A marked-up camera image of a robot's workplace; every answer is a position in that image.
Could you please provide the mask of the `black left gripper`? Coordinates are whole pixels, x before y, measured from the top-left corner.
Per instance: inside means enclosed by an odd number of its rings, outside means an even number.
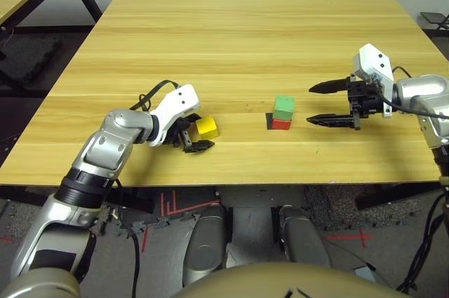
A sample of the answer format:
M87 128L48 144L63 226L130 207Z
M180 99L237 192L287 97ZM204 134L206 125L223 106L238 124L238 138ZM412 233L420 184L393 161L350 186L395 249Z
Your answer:
M202 119L202 117L196 113L190 114L188 117L177 118L168 129L163 143L171 144L173 146L183 146L183 152L185 153L200 153L208 150L215 145L214 142L210 140L193 142L187 132L191 124L200 119Z

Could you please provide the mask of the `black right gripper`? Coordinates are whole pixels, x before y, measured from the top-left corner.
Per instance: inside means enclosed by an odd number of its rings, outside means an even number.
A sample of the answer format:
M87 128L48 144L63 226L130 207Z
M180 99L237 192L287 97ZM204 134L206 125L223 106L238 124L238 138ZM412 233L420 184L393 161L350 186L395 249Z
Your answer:
M346 90L349 114L317 114L307 118L307 121L328 128L360 130L360 118L368 118L371 114L383 112L383 101L378 96L376 87L365 81L357 80L355 75L345 79L317 83L309 89L309 92L331 94Z

